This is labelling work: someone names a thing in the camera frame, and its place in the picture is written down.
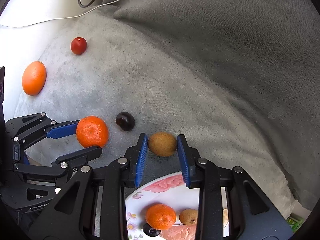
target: silver bolt head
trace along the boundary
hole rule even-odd
[[[198,163],[200,164],[206,164],[208,162],[208,160],[206,158],[199,158],[198,159]]]
[[[60,166],[61,166],[61,168],[65,169],[65,168],[67,168],[67,167],[68,167],[68,164],[67,164],[67,163],[65,163],[65,162],[63,162],[63,163],[61,163],[61,164],[60,164]]]
[[[234,170],[235,170],[236,173],[242,173],[243,172],[243,168],[240,167],[240,166],[234,167]]]
[[[120,164],[126,164],[127,161],[128,161],[127,158],[121,157],[121,158],[119,158],[118,163],[120,163]]]
[[[84,172],[84,173],[88,172],[89,170],[90,170],[90,166],[88,166],[88,165],[85,165],[85,166],[81,167],[81,171]]]
[[[56,187],[54,191],[55,191],[56,194],[58,194],[60,192],[60,190],[61,190],[60,187]]]

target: tangerine on plate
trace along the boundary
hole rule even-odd
[[[102,148],[108,142],[109,131],[102,119],[92,115],[80,120],[76,129],[76,137],[85,148],[94,145]]]
[[[47,78],[47,70],[40,61],[34,61],[24,70],[22,75],[23,91],[29,96],[37,95],[43,88]]]
[[[177,216],[172,207],[156,204],[148,208],[146,213],[147,223],[159,230],[167,230],[176,222]]]

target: black plastic linkage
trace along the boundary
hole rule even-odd
[[[71,168],[75,167],[72,165],[72,161],[79,159],[81,157],[85,157],[85,162],[88,163],[88,161],[92,161],[98,157],[100,157],[102,154],[102,149],[99,146],[91,146],[87,147],[85,149],[81,149],[76,152],[72,152],[69,154],[65,154],[62,156],[59,156],[54,162],[52,162],[52,166],[60,165],[62,162],[68,162]]]
[[[51,127],[52,122],[45,113],[17,117],[6,122],[6,135],[23,144],[26,150],[47,137],[45,129]]]
[[[222,198],[217,166],[210,161],[203,164],[196,162],[196,166],[204,172],[204,180],[199,190],[199,223],[195,240],[222,240]]]
[[[92,168],[84,166],[68,181],[31,226],[32,240],[87,239],[85,232],[92,230],[91,177]]]
[[[15,163],[13,166],[14,171],[18,173],[22,173],[25,175],[28,175],[30,179],[48,179],[48,178],[56,178],[56,177],[62,177],[65,175],[68,171],[67,168],[62,168],[59,166],[35,166],[35,165],[27,165],[22,163]]]
[[[238,239],[289,239],[291,228],[248,173],[239,166],[234,167],[232,173],[244,219],[241,226],[245,225],[240,229]]]
[[[121,172],[129,167],[129,161],[111,162],[105,169],[100,215],[100,239],[128,239],[124,187]]]
[[[22,213],[41,210],[56,196],[56,187],[22,182],[13,171],[8,171],[6,178],[5,187],[0,188],[1,200]]]

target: floral plate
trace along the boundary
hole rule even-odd
[[[222,207],[227,208],[226,193],[224,187],[221,188]],[[175,225],[180,225],[179,214],[187,208],[198,209],[199,189],[189,189],[183,182],[181,172],[172,173],[155,179],[138,188],[127,197],[127,227],[129,240],[142,239],[163,239],[160,236],[149,237],[142,231],[142,226],[146,223],[145,214],[148,207],[162,203],[172,207],[177,213]],[[229,227],[223,229],[223,236],[229,235]]]

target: white wall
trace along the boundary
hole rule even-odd
[[[10,0],[0,16],[0,24],[22,26],[50,18],[81,14],[77,0]],[[55,20],[25,28],[0,26],[0,66],[5,66],[4,119],[14,115],[22,91],[24,69],[38,60],[66,20]]]
[[[296,200],[292,213],[306,219],[310,215],[311,211],[301,206],[298,200]]]

